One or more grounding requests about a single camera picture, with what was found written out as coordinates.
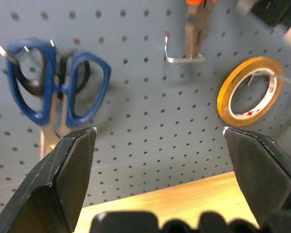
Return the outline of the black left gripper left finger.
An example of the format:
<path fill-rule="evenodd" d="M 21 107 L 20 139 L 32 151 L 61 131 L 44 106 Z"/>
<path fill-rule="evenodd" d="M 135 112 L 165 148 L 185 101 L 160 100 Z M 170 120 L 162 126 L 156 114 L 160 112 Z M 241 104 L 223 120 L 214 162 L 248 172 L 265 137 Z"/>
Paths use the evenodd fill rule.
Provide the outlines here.
<path fill-rule="evenodd" d="M 90 180 L 97 129 L 64 136 L 0 213 L 0 233 L 73 233 Z"/>

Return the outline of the grey pegboard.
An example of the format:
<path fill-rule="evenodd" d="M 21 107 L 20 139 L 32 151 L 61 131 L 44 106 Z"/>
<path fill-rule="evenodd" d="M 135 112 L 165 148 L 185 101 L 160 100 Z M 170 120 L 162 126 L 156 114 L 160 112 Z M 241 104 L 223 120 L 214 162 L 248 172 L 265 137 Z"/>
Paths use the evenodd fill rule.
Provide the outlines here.
<path fill-rule="evenodd" d="M 241 16 L 237 0 L 218 0 L 201 64 L 163 60 L 185 55 L 185 0 L 0 0 L 0 44 L 53 39 L 60 55 L 88 50 L 112 68 L 105 100 L 84 127 L 97 127 L 84 206 L 232 170 L 216 100 L 240 63 L 266 55 L 291 78 L 291 46 L 282 30 Z M 20 112 L 0 56 L 0 211 L 38 162 L 39 126 Z M 274 137 L 291 155 L 291 85 L 246 127 Z"/>

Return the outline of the brown tool with orange top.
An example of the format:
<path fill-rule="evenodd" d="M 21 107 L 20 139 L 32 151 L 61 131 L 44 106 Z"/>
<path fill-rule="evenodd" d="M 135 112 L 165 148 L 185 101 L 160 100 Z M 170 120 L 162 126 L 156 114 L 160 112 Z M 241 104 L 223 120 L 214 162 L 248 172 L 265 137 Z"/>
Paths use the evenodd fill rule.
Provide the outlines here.
<path fill-rule="evenodd" d="M 202 62 L 200 54 L 204 40 L 208 36 L 211 10 L 217 0 L 186 0 L 188 6 L 185 24 L 186 58 L 191 62 Z"/>

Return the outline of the yellow tape roll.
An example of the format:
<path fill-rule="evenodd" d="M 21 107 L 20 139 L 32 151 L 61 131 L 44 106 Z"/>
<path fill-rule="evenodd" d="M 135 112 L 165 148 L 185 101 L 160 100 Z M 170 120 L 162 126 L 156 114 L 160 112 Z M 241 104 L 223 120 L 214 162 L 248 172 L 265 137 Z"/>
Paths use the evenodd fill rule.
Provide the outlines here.
<path fill-rule="evenodd" d="M 250 75 L 265 71 L 269 75 L 269 85 L 262 100 L 251 110 L 236 114 L 232 111 L 231 101 L 239 85 Z M 273 106 L 281 93 L 284 69 L 280 63 L 268 57 L 259 56 L 248 59 L 237 66 L 224 81 L 217 98 L 217 111 L 220 118 L 229 125 L 247 126 L 262 116 Z"/>

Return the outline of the silver pegboard hook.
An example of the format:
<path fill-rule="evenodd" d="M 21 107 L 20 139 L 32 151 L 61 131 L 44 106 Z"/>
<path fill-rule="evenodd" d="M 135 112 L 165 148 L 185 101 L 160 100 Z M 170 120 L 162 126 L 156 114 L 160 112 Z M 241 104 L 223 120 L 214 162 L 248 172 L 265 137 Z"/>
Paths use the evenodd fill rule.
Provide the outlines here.
<path fill-rule="evenodd" d="M 288 83 L 291 85 L 291 80 L 284 77 L 284 76 L 280 76 L 280 75 L 276 75 L 276 74 L 271 74 L 271 73 L 267 73 L 267 72 L 263 72 L 263 71 L 260 71 L 260 72 L 255 72 L 253 74 L 250 74 L 250 80 L 249 82 L 247 83 L 247 86 L 249 86 L 253 80 L 254 77 L 256 76 L 268 76 L 269 78 L 277 78 L 277 79 L 281 79 L 283 80 L 285 83 Z"/>
<path fill-rule="evenodd" d="M 0 45 L 0 55 L 2 57 L 4 57 L 5 59 L 11 61 L 12 63 L 14 64 L 17 64 L 18 63 L 18 60 L 13 56 L 11 55 L 3 46 Z"/>
<path fill-rule="evenodd" d="M 164 37 L 164 57 L 165 61 L 171 64 L 202 63 L 206 60 L 203 54 L 198 54 L 196 58 L 172 58 L 168 55 L 169 36 Z"/>

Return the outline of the blue handled scissors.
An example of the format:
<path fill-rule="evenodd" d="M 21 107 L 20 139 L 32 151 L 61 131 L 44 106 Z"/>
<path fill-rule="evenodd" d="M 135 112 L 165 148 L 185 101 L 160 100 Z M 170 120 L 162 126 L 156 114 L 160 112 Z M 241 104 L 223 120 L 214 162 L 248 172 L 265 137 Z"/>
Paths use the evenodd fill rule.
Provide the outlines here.
<path fill-rule="evenodd" d="M 16 55 L 36 50 L 42 60 L 42 76 L 27 79 Z M 101 107 L 111 78 L 111 67 L 84 50 L 72 50 L 57 59 L 55 46 L 46 40 L 25 39 L 4 50 L 10 91 L 21 112 L 41 127 L 39 159 L 49 154 L 66 134 L 88 122 Z M 93 62 L 102 69 L 102 85 L 93 106 L 84 115 L 75 112 L 76 95 L 87 85 Z"/>

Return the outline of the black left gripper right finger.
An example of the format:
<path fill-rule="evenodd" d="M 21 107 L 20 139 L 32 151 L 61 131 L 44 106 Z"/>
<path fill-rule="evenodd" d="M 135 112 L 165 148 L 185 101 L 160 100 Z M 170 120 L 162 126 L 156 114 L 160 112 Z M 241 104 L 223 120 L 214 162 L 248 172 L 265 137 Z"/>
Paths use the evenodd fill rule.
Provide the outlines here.
<path fill-rule="evenodd" d="M 291 228 L 291 157 L 269 136 L 225 127 L 229 156 L 245 200 L 262 228 Z"/>

